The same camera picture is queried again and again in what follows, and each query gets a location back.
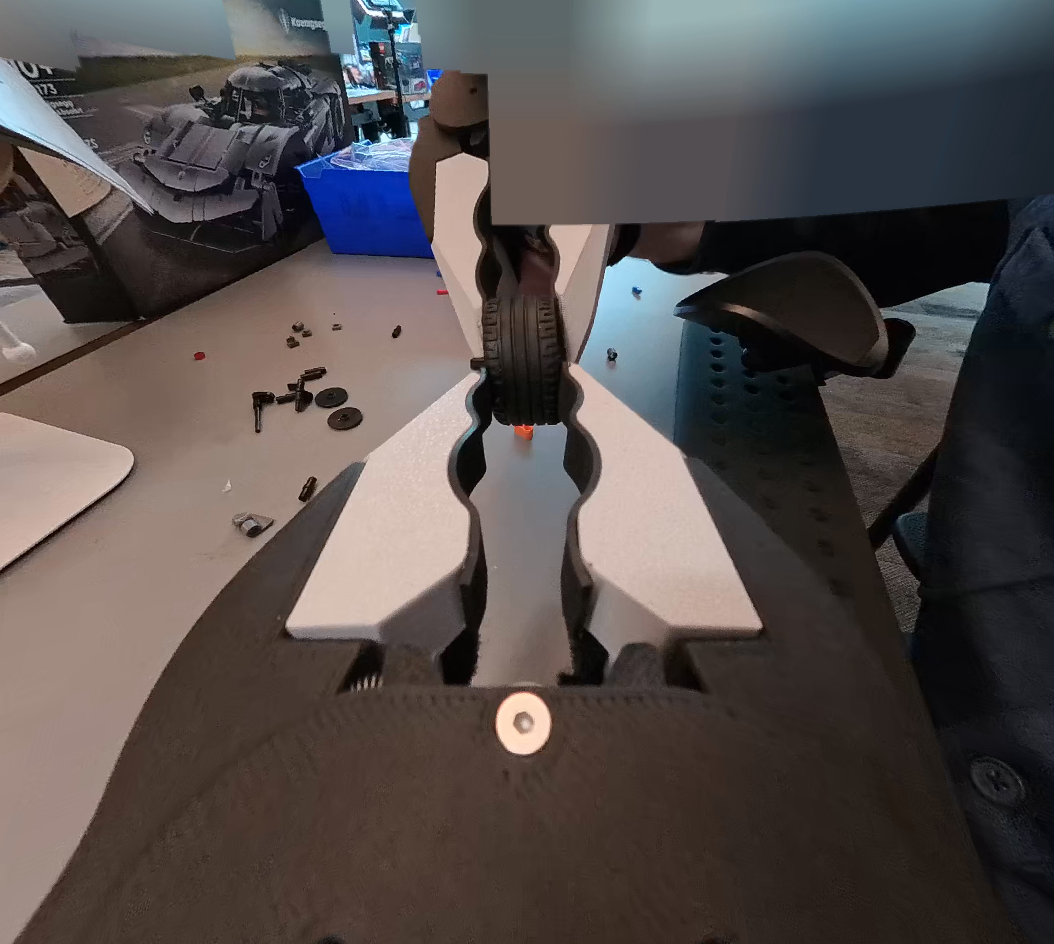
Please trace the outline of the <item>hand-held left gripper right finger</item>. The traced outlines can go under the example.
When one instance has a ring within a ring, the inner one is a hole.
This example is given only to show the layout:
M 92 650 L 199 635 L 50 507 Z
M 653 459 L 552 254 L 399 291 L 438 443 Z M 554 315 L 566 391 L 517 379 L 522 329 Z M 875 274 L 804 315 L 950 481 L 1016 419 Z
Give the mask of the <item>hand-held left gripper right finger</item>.
M 562 611 L 572 684 L 629 653 L 665 678 L 696 642 L 756 640 L 763 621 L 684 454 L 581 367 L 562 374 Z

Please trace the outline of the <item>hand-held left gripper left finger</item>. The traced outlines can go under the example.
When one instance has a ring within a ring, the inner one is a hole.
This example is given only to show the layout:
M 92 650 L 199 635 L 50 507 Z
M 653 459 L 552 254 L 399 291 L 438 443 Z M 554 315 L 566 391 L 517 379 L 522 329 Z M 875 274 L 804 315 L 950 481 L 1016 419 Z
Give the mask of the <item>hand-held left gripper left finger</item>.
M 369 453 L 287 618 L 295 640 L 409 646 L 467 685 L 487 566 L 470 499 L 486 472 L 490 380 L 472 371 Z

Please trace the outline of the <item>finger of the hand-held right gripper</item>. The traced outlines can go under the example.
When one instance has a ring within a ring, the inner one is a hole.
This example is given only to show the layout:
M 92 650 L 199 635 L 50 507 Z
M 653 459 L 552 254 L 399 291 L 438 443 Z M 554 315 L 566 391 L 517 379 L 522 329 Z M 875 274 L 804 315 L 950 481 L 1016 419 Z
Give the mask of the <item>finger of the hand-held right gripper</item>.
M 486 242 L 476 213 L 488 183 L 487 162 L 468 154 L 436 164 L 432 251 L 471 358 L 484 354 L 481 319 L 485 295 L 479 270 Z
M 553 287 L 566 361 L 577 363 L 585 349 L 599 293 L 613 245 L 611 224 L 554 224 L 547 237 L 557 255 Z

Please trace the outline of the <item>black toy wheel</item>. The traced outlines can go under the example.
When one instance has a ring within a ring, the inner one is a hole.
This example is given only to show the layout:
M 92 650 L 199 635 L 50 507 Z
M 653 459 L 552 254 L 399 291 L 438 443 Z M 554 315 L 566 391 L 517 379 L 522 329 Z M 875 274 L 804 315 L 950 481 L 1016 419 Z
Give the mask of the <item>black toy wheel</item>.
M 553 295 L 486 298 L 474 359 L 479 382 L 469 407 L 481 426 L 560 424 L 567 361 L 560 304 Z

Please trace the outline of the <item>instruction book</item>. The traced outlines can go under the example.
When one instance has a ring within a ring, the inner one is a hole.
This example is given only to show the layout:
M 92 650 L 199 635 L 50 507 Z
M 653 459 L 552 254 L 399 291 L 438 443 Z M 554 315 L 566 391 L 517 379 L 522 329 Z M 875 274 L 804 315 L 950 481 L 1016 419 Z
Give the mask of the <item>instruction book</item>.
M 111 186 L 119 188 L 128 199 L 151 215 L 155 209 L 51 109 L 21 71 L 9 60 L 1 60 L 1 133 L 15 148 L 34 149 L 69 161 Z

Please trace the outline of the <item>black toy set box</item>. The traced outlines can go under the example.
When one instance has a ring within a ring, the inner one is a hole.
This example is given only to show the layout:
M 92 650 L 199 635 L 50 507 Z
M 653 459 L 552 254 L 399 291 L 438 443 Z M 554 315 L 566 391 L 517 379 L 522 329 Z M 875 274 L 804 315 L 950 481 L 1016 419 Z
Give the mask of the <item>black toy set box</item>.
M 65 322 L 152 318 L 323 237 L 298 168 L 345 148 L 350 106 L 319 0 L 218 0 L 231 59 L 76 36 L 78 66 L 20 75 L 150 205 L 15 154 L 2 255 Z

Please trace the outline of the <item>person's right hand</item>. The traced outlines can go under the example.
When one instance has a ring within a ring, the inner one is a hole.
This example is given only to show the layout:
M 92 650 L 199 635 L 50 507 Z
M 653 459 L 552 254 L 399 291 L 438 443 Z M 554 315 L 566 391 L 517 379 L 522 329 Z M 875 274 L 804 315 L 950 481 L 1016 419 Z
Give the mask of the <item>person's right hand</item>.
M 636 239 L 628 255 L 653 266 L 691 262 L 707 227 L 705 221 L 636 224 Z

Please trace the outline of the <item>blue plastic bin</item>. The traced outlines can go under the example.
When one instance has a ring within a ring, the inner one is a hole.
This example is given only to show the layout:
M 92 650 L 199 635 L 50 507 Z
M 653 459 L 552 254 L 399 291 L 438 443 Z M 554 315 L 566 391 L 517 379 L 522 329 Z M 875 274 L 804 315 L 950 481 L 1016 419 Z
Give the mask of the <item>blue plastic bin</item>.
M 432 258 L 409 175 L 338 171 L 317 157 L 297 166 L 323 235 L 336 255 Z

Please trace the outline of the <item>clear bags of toy parts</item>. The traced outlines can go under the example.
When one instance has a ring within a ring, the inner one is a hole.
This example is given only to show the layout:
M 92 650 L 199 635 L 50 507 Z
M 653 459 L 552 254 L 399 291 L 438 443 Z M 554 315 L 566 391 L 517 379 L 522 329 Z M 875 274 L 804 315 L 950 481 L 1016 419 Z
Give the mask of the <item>clear bags of toy parts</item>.
M 409 172 L 413 148 L 414 141 L 408 138 L 377 143 L 363 140 L 337 150 L 328 156 L 327 163 L 344 172 L 405 175 Z

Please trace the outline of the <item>dark toy axle assembly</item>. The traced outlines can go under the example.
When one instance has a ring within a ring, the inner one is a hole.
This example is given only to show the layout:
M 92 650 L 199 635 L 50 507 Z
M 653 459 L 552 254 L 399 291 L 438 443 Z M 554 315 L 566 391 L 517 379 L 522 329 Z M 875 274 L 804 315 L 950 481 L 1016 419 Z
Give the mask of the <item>dark toy axle assembly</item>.
M 295 384 L 288 384 L 282 394 L 275 394 L 266 390 L 254 391 L 252 393 L 254 433 L 261 433 L 264 411 L 270 406 L 287 406 L 288 404 L 292 404 L 297 412 L 302 412 L 313 399 L 312 392 L 308 390 L 307 385 L 320 380 L 326 376 L 327 372 L 326 367 L 309 368 L 302 371 Z

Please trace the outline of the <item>person's dark jacket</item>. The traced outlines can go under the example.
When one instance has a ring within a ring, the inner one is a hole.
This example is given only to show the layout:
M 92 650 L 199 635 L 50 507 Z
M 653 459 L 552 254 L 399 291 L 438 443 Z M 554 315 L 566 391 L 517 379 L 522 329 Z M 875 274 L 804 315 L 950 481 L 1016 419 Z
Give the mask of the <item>person's dark jacket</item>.
M 1053 941 L 1053 198 L 1010 204 L 929 492 L 913 650 L 985 876 Z

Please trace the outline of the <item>white book stand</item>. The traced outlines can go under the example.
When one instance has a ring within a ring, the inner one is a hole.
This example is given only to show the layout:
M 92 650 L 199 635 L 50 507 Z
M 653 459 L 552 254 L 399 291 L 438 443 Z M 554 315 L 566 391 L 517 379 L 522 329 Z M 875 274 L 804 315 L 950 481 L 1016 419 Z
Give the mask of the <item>white book stand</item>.
M 131 474 L 130 449 L 96 434 L 101 384 L 90 384 L 92 361 L 108 345 L 142 327 L 121 327 L 69 354 L 30 369 L 26 384 L 2 391 L 1 567 L 30 555 L 41 542 L 84 514 Z

